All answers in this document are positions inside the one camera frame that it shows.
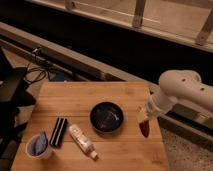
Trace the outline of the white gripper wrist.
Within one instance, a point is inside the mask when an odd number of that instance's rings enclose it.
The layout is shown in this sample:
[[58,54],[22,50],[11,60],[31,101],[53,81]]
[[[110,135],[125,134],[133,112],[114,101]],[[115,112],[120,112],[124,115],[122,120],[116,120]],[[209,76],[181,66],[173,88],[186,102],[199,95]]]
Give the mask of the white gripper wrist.
[[175,102],[172,101],[164,93],[153,93],[147,100],[145,107],[140,107],[137,114],[137,120],[139,123],[143,123],[148,119],[165,115],[168,113]]

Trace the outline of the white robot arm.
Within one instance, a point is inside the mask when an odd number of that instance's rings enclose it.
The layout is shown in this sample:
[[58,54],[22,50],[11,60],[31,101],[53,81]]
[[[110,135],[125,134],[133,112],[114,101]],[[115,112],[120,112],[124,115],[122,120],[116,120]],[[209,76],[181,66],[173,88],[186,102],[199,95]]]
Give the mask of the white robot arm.
[[138,123],[165,115],[180,100],[188,100],[213,112],[213,86],[202,83],[199,74],[192,70],[165,71],[159,77],[159,88],[139,110]]

